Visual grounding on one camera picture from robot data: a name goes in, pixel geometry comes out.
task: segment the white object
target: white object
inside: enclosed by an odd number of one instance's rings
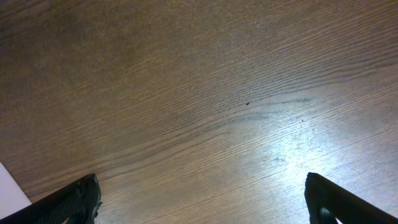
[[[0,162],[0,219],[30,204],[29,199]]]

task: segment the wooden surface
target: wooden surface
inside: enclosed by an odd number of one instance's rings
[[[307,172],[398,215],[398,1],[0,3],[0,161],[96,223],[308,223]]]

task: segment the wood grain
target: wood grain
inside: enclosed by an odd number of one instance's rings
[[[307,172],[398,215],[398,1],[0,3],[0,161],[97,223],[308,223]]]

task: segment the black object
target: black object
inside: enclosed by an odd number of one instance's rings
[[[398,219],[365,202],[319,174],[308,173],[305,200],[311,224],[398,223]]]
[[[94,224],[101,205],[95,174],[86,175],[28,207],[0,220],[0,224]]]

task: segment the wooden table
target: wooden table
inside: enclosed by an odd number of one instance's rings
[[[0,3],[0,161],[96,223],[309,223],[318,172],[398,215],[398,1]]]

